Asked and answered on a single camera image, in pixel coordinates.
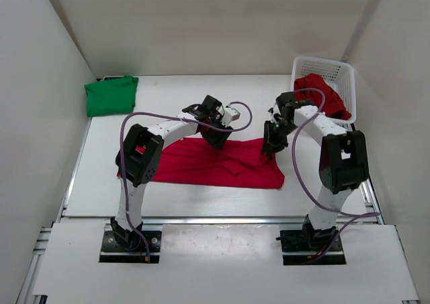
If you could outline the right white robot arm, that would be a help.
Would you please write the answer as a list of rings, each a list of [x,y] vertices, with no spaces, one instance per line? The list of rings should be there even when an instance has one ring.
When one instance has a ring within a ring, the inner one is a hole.
[[[334,123],[309,100],[295,93],[282,93],[269,109],[264,123],[262,154],[272,157],[288,147],[288,135],[304,130],[320,147],[318,174],[321,189],[312,197],[314,207],[307,214],[294,245],[319,250],[335,239],[336,219],[347,198],[369,178],[366,138],[359,130],[348,131]]]

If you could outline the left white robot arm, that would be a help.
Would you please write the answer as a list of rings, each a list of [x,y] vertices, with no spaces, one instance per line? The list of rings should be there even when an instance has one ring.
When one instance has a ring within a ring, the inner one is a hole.
[[[121,194],[118,214],[111,218],[116,242],[134,251],[142,239],[142,201],[146,185],[159,169],[161,155],[169,145],[200,133],[214,148],[222,149],[232,131],[230,123],[240,112],[206,96],[201,104],[184,108],[176,117],[149,127],[135,124],[127,135],[121,134],[122,145],[116,156]]]

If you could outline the green t shirt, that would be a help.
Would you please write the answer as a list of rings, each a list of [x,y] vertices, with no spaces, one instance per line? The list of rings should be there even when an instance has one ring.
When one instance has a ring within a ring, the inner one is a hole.
[[[138,82],[137,77],[125,76],[85,85],[87,116],[98,117],[132,113],[136,105]]]

